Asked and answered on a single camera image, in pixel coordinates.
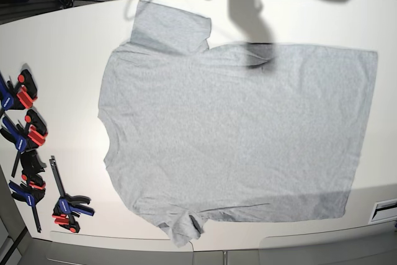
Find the blue red bar clamp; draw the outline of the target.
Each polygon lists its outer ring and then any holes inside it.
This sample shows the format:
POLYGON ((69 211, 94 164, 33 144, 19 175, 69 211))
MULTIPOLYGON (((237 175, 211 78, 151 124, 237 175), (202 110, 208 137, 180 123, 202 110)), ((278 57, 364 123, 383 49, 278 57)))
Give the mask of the blue red bar clamp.
POLYGON ((20 158, 23 153, 34 151, 45 143, 48 130, 41 116, 34 110, 29 109, 25 115, 25 127, 14 124, 11 119, 4 115, 2 118, 1 135, 15 145, 16 158, 11 172, 15 177, 20 158))
POLYGON ((95 214, 94 209, 89 206, 91 199, 85 196, 70 196, 67 194, 60 177, 55 157, 51 156, 49 162, 60 193, 60 197, 52 213, 54 223, 71 233, 79 233, 80 226, 76 218, 79 218, 81 214, 90 217, 93 217, 95 214))
POLYGON ((9 110, 30 109, 36 99, 37 87, 28 69, 21 71, 15 85, 1 76, 1 116, 9 110))
POLYGON ((20 156, 22 166, 22 182, 17 184, 9 181, 8 185, 12 190, 12 198, 19 202, 25 202, 32 209, 33 219, 37 232, 40 233, 42 228, 37 212, 37 204, 45 196, 46 183, 41 173, 45 172, 45 165, 40 161, 36 150, 26 151, 20 156))

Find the white label plate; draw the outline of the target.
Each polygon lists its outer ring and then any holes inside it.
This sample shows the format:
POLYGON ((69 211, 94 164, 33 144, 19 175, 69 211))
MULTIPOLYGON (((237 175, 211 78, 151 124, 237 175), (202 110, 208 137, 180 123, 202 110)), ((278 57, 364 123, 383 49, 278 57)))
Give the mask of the white label plate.
POLYGON ((372 225, 395 221, 396 216, 396 199, 385 200, 374 205, 368 223, 372 225))

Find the grey T-shirt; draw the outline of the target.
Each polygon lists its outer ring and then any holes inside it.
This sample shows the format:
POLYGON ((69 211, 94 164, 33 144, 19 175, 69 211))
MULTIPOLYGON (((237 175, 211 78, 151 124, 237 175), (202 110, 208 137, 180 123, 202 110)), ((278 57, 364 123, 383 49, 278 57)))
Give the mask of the grey T-shirt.
POLYGON ((177 246, 208 220, 341 218, 359 165, 376 52, 209 47, 209 18, 140 1, 99 96, 104 163, 126 208, 177 246))

